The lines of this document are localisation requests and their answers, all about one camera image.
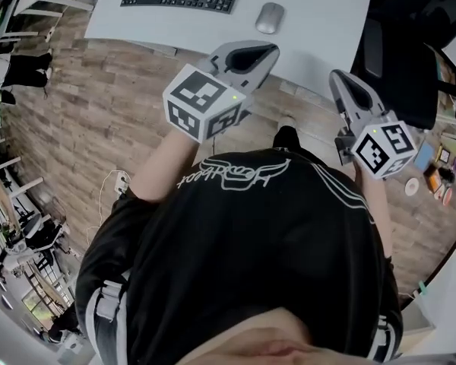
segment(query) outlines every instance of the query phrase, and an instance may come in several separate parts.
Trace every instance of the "cable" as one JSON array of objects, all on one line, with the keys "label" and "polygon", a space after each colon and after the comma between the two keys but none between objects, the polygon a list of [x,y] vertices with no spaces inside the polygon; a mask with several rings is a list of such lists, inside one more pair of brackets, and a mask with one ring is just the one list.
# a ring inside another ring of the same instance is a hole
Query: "cable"
[{"label": "cable", "polygon": [[403,293],[401,293],[401,292],[399,292],[398,294],[399,294],[399,295],[402,295],[402,296],[408,296],[408,297],[410,297],[411,299],[414,299],[414,300],[416,299],[414,296],[409,295],[409,294],[403,294]]},{"label": "cable", "polygon": [[101,184],[101,188],[100,188],[100,196],[98,198],[98,202],[99,202],[99,205],[100,205],[100,209],[98,210],[98,212],[100,213],[100,225],[99,226],[91,226],[91,227],[88,227],[86,229],[86,242],[87,242],[88,246],[90,245],[90,234],[89,234],[89,231],[92,228],[100,228],[101,225],[103,224],[103,215],[101,214],[101,193],[103,192],[103,188],[105,187],[105,182],[112,175],[112,173],[124,173],[128,177],[128,181],[131,181],[131,177],[124,170],[111,170],[110,173],[108,173],[108,176],[106,176],[105,179],[103,180],[103,182]]},{"label": "cable", "polygon": [[56,23],[54,24],[54,26],[52,26],[52,28],[56,28],[59,24],[59,21],[62,19],[62,17],[64,16],[64,13],[68,10],[69,8],[69,5],[66,6],[66,8],[64,8],[62,10],[62,13],[61,13],[61,16],[58,18],[58,21],[56,21]]}]

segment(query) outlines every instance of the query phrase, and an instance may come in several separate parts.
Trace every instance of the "printed logo on shirt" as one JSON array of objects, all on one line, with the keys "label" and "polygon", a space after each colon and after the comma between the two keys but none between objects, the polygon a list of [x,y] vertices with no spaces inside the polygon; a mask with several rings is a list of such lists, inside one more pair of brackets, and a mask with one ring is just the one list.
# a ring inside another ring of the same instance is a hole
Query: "printed logo on shirt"
[{"label": "printed logo on shirt", "polygon": [[335,198],[350,209],[365,210],[368,213],[370,223],[375,224],[375,221],[370,214],[368,205],[366,204],[366,200],[361,195],[352,192],[321,165],[312,163],[312,167],[319,177],[321,177],[321,181],[326,185],[329,192],[331,192]]},{"label": "printed logo on shirt", "polygon": [[289,163],[290,159],[286,159],[283,163],[251,168],[208,158],[199,164],[198,172],[184,176],[177,184],[177,188],[182,184],[189,184],[199,179],[208,181],[217,176],[221,178],[221,189],[224,191],[247,191],[258,181],[262,181],[262,186],[265,187],[273,177],[285,172],[289,168]]}]

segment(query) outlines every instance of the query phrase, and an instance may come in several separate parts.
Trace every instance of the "computer mouse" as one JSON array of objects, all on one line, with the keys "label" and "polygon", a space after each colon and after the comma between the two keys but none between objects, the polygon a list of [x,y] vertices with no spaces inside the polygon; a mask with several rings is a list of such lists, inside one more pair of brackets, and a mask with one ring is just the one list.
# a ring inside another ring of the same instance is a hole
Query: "computer mouse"
[{"label": "computer mouse", "polygon": [[282,21],[285,9],[277,3],[266,3],[261,9],[260,15],[255,22],[255,27],[261,33],[275,33]]}]

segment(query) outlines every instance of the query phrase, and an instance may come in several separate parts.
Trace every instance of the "office chair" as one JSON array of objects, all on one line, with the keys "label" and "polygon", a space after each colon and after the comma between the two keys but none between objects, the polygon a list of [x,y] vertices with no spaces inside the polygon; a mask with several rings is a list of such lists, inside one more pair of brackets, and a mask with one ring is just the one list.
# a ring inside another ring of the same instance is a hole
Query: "office chair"
[{"label": "office chair", "polygon": [[442,51],[455,37],[456,0],[372,0],[353,72],[399,119],[432,129],[438,92],[456,97],[456,84],[439,80],[431,48],[456,78],[456,66]]}]

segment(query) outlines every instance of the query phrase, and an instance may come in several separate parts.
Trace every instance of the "book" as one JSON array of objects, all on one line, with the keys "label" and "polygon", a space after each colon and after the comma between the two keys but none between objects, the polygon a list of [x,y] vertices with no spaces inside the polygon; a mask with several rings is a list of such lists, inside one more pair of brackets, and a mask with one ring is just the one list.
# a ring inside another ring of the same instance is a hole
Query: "book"
[{"label": "book", "polygon": [[443,132],[441,134],[441,143],[456,157],[456,135]]}]

